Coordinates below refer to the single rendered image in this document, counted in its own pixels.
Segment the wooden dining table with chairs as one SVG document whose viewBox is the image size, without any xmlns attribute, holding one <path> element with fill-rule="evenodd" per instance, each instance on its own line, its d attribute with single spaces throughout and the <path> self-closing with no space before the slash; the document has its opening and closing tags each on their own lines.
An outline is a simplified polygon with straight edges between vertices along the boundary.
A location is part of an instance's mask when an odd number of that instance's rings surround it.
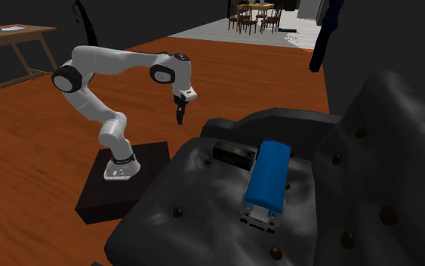
<svg viewBox="0 0 425 266">
<path fill-rule="evenodd" d="M 271 33 L 278 31 L 283 12 L 283 4 L 258 3 L 252 0 L 243 0 L 238 4 L 230 4 L 228 10 L 227 29 L 234 29 L 238 33 L 259 31 L 263 33 L 270 29 Z"/>
</svg>

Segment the brown wooden desk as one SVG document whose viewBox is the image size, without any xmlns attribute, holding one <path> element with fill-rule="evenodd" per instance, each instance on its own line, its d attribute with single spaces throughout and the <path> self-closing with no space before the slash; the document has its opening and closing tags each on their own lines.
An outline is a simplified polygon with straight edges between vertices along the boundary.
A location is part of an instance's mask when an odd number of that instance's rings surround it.
<svg viewBox="0 0 425 266">
<path fill-rule="evenodd" d="M 49 59 L 49 62 L 53 70 L 56 70 L 58 68 L 58 65 L 56 64 L 54 57 L 43 36 L 44 32 L 57 30 L 56 27 L 11 24 L 6 26 L 1 26 L 1 29 L 2 30 L 0 31 L 0 47 L 11 45 L 17 57 L 19 58 L 20 62 L 22 63 L 24 69 L 27 71 L 27 74 L 20 78 L 12 79 L 10 81 L 0 83 L 0 89 L 4 87 L 8 87 L 9 85 L 15 85 L 20 82 L 25 82 L 30 79 L 34 80 L 39 76 L 51 74 L 51 72 L 47 72 L 44 70 L 36 70 L 36 69 L 29 68 L 27 62 L 25 61 L 23 55 L 21 54 L 19 48 L 17 47 L 18 43 L 39 41 L 45 51 L 46 56 Z"/>
</svg>

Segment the blue toy bus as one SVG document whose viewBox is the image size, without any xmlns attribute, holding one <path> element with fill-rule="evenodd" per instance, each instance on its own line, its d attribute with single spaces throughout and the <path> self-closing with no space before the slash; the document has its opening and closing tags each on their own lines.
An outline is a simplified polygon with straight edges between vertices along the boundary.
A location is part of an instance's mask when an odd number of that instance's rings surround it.
<svg viewBox="0 0 425 266">
<path fill-rule="evenodd" d="M 242 197 L 241 221 L 275 233 L 285 210 L 288 164 L 292 145 L 263 139 Z"/>
</svg>

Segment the black rectangular box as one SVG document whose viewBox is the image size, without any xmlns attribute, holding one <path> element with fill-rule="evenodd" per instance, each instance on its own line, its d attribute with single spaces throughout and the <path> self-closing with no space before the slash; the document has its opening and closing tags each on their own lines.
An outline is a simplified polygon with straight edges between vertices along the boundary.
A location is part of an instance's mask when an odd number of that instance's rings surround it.
<svg viewBox="0 0 425 266">
<path fill-rule="evenodd" d="M 250 171 L 254 166 L 257 151 L 257 148 L 219 140 L 214 144 L 212 154 L 215 160 Z"/>
</svg>

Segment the black robot stand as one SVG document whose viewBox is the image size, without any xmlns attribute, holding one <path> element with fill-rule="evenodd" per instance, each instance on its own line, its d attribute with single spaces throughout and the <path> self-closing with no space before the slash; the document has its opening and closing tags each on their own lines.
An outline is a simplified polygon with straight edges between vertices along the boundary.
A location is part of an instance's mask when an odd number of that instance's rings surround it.
<svg viewBox="0 0 425 266">
<path fill-rule="evenodd" d="M 98 151 L 75 211 L 86 224 L 123 218 L 137 203 L 145 190 L 170 160 L 168 143 L 134 145 L 140 159 L 140 171 L 127 181 L 107 181 L 103 178 L 111 158 L 108 149 Z"/>
</svg>

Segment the dark blue hanging curtain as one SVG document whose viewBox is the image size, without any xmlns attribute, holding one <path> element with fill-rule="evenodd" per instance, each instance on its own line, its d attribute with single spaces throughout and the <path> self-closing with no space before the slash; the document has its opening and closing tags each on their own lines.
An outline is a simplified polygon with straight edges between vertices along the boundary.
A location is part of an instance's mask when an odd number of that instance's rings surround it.
<svg viewBox="0 0 425 266">
<path fill-rule="evenodd" d="M 316 45 L 313 50 L 313 55 L 310 60 L 309 70 L 312 73 L 317 73 L 320 70 L 323 59 L 325 57 L 325 51 L 328 45 L 328 40 L 333 31 L 338 26 L 338 16 L 340 9 L 343 6 L 345 0 L 329 0 L 329 7 L 325 12 L 325 16 L 322 21 L 322 28 L 320 29 Z"/>
</svg>

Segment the dark grey tufted sofa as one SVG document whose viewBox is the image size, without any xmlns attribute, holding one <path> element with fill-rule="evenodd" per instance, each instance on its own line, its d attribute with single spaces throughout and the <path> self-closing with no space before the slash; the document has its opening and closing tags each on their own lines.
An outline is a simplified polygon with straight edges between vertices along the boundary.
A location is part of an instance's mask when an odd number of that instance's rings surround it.
<svg viewBox="0 0 425 266">
<path fill-rule="evenodd" d="M 343 116 L 267 110 L 212 119 L 109 236 L 112 266 L 425 266 L 425 92 L 384 71 Z M 242 223 L 251 174 L 212 156 L 222 138 L 292 144 L 274 234 Z"/>
</svg>

